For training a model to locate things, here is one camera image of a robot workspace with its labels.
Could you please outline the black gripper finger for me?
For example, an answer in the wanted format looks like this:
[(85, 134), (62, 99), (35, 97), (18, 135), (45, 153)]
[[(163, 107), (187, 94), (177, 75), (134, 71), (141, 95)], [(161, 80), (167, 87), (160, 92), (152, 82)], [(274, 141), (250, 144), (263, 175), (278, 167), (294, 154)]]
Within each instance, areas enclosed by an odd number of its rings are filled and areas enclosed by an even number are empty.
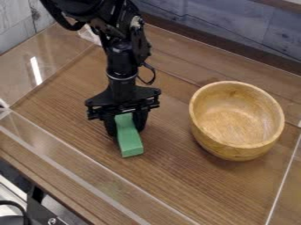
[(113, 141), (116, 141), (117, 128), (116, 128), (114, 117), (112, 115), (105, 115), (102, 117), (102, 125), (104, 125), (108, 136), (110, 137)]
[(132, 122), (136, 127), (136, 130), (140, 132), (146, 123), (146, 118), (148, 118), (148, 112), (146, 111), (137, 111), (132, 114)]

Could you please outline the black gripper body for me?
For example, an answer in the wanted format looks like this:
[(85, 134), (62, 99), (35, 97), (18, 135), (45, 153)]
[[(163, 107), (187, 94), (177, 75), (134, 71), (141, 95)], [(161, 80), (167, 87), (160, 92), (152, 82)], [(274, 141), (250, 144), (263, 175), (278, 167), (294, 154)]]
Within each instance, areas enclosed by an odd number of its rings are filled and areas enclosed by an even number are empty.
[(84, 101), (86, 118), (104, 120), (106, 116), (132, 113), (134, 120), (145, 120), (151, 109), (160, 105), (160, 90), (138, 86), (136, 76), (108, 77), (105, 90)]

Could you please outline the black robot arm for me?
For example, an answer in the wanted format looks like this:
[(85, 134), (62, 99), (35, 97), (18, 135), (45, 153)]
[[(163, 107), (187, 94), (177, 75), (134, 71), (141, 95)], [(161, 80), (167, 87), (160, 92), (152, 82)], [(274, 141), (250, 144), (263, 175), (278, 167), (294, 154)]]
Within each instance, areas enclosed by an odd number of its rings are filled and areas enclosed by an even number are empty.
[(148, 113), (160, 105), (160, 90), (142, 80), (138, 68), (148, 68), (151, 44), (140, 10), (130, 0), (39, 0), (57, 24), (69, 31), (88, 26), (98, 37), (106, 57), (108, 84), (84, 101), (86, 118), (102, 122), (108, 136), (117, 135), (116, 118), (126, 114), (140, 132)]

